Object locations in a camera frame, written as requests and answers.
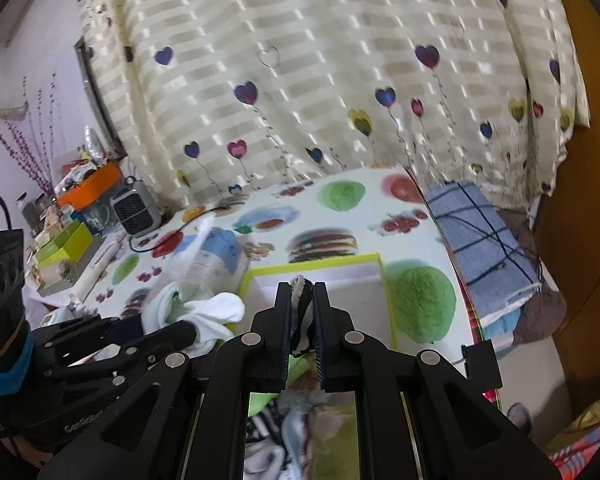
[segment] space heater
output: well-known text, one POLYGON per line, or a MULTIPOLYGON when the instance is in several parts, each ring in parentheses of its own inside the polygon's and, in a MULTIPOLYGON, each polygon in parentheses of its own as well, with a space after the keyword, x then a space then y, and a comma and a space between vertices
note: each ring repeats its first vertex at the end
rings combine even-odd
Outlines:
POLYGON ((160 209, 147 186, 132 176, 126 178, 125 189, 111 198, 111 206, 126 232, 133 237, 157 229, 162 222, 160 209))

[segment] blue towel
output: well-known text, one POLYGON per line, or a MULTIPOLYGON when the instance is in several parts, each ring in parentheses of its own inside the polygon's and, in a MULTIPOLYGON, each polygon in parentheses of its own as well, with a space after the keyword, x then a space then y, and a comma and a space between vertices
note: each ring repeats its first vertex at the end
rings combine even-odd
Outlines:
POLYGON ((454 252, 478 319, 539 288, 538 276, 522 248, 473 182, 435 187, 425 198, 454 252), (485 233, 492 237, 484 238, 485 233))
POLYGON ((485 339, 493 339, 499 335, 504 335, 513 332, 516 329, 522 309, 517 308, 513 312, 505 314, 497 321, 494 321, 490 325, 482 327, 482 334, 485 339))

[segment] wooden cabinet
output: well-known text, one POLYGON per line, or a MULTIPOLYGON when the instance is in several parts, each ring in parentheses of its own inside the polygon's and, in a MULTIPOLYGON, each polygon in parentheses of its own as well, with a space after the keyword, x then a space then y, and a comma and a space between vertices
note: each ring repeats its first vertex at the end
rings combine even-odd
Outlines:
POLYGON ((600 397, 600 15, 589 0, 562 0, 584 75, 591 128, 576 128, 551 198, 542 200, 538 251, 568 314, 554 334, 574 412, 600 397))

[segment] orange container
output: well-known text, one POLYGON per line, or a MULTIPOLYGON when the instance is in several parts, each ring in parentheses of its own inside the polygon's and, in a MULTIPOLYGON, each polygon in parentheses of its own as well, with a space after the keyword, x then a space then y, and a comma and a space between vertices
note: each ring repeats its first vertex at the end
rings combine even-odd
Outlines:
POLYGON ((58 205, 70 205, 76 211, 84 209, 99 199, 111 186, 122 178, 120 168, 115 162, 110 162, 92 174, 88 179, 78 184, 64 195, 58 197, 58 205))

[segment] yellow box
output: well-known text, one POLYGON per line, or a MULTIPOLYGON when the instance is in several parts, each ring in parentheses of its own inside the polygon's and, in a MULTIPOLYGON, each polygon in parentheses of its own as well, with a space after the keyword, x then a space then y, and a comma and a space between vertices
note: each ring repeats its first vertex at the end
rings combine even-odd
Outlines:
POLYGON ((60 260, 69 260, 72 264, 76 264, 92 241, 93 236, 87 226, 81 223, 61 248, 41 262, 38 261, 38 268, 41 269, 60 260))
POLYGON ((387 348, 397 348, 391 297, 378 253, 248 269, 237 293, 244 301, 245 316, 234 332, 248 332, 255 313, 273 306, 278 282, 288 283, 298 274, 312 282, 324 282, 331 306, 347 310, 357 330, 387 348))

